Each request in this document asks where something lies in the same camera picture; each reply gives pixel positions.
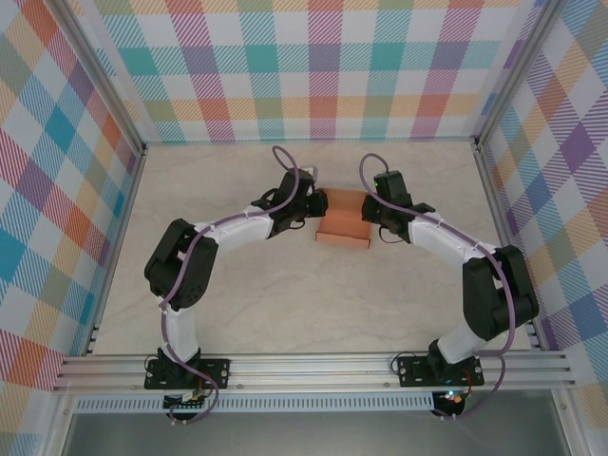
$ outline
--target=plaid backdrop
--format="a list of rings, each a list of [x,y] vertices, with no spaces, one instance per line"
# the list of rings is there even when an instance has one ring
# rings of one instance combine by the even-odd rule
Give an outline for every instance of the plaid backdrop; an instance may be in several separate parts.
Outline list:
[[[542,0],[70,3],[142,134],[184,142],[468,137]]]
[[[136,156],[42,0],[0,0],[0,455],[82,339]]]
[[[536,25],[536,21],[539,18],[539,15],[542,11],[542,7],[546,3],[546,1],[547,0],[535,0],[534,6],[532,7],[532,10],[528,13],[528,17],[525,19],[525,23],[523,24],[522,30],[520,31],[520,34],[518,35],[517,40],[513,45],[513,48],[511,49],[508,57],[504,61],[503,68],[501,69],[501,72],[498,78],[496,79],[494,86],[492,87],[492,91],[490,92],[489,96],[485,101],[484,109],[482,109],[482,113],[477,122],[475,123],[475,128],[473,128],[472,136],[479,136],[482,127],[484,126],[485,119],[487,118],[487,114],[490,112],[490,109],[494,105],[496,97],[498,97],[499,93],[501,93],[501,90],[503,90],[504,84],[506,83],[509,75],[511,74],[513,65],[515,64],[515,62],[517,62],[517,59],[523,50],[525,40],[527,40],[528,36],[530,35],[530,32]]]
[[[486,152],[550,346],[608,454],[608,0],[570,0]]]

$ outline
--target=marble-pattern floor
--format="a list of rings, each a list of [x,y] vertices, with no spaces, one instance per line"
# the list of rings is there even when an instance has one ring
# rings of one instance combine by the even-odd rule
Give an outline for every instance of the marble-pattern floor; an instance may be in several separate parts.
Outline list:
[[[498,242],[466,142],[282,145],[298,164],[318,166],[321,187],[362,189],[359,160],[379,153],[404,174],[414,202],[434,206],[474,237]],[[370,161],[367,170],[371,178],[381,167]],[[94,352],[152,353],[162,342],[143,267],[173,219],[233,214],[282,176],[268,143],[152,146]],[[317,224],[311,219],[300,231],[246,245],[216,262],[196,308],[203,352],[425,350],[462,318],[458,270],[418,247],[385,244],[376,229],[369,250],[320,244],[314,242]],[[519,329],[513,349],[529,347]]]

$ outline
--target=black mounting bracket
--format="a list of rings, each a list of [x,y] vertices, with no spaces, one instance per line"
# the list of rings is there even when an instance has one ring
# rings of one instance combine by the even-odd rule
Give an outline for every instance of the black mounting bracket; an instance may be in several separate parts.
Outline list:
[[[397,358],[399,386],[411,387],[480,387],[485,383],[479,358],[471,356],[458,363],[459,369],[447,373],[443,381],[435,376],[426,356],[400,356]]]
[[[230,377],[229,359],[207,359],[200,357],[200,351],[187,363],[188,366],[208,374],[220,390],[228,388]],[[211,385],[158,350],[158,359],[150,359],[145,366],[143,387],[146,390],[209,390]]]

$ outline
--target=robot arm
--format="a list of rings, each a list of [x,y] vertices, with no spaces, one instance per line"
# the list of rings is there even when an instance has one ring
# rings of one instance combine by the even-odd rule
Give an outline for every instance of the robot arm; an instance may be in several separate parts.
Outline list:
[[[389,229],[408,243],[423,247],[462,271],[464,319],[452,332],[433,341],[427,361],[437,381],[459,370],[461,363],[473,356],[495,337],[509,328],[508,309],[502,283],[498,287],[489,260],[478,249],[468,245],[442,225],[443,220],[425,203],[413,204],[403,176],[389,171],[374,177],[376,191],[382,200],[409,208],[425,218],[387,208],[371,196],[362,207],[364,220]],[[497,248],[479,242],[501,264],[515,305],[516,327],[534,318],[539,305],[534,294],[522,252],[511,245]]]
[[[299,173],[300,184],[290,204],[271,214],[256,215],[277,207],[288,198],[295,185],[295,172]],[[214,227],[213,222],[191,224],[182,218],[169,225],[144,270],[144,276],[150,282],[150,290],[159,302],[173,288],[183,256],[192,239],[204,228],[212,226],[197,242],[180,288],[169,301],[170,308],[166,310],[167,339],[179,359],[189,364],[190,361],[196,361],[200,353],[193,316],[194,305],[207,290],[216,258],[246,243],[272,238],[290,229],[294,222],[322,217],[327,206],[325,193],[314,188],[314,176],[303,169],[290,169],[278,188],[269,190],[243,211],[246,217],[233,219],[218,227]],[[160,348],[159,357],[161,356],[164,361],[167,361],[165,358],[176,361],[166,347]]]

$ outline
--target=orange block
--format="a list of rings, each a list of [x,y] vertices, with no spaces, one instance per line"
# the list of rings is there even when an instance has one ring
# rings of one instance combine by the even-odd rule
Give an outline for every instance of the orange block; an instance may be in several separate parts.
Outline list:
[[[326,244],[369,249],[371,223],[361,219],[361,206],[367,195],[358,190],[324,188],[329,208],[319,222],[315,240]]]

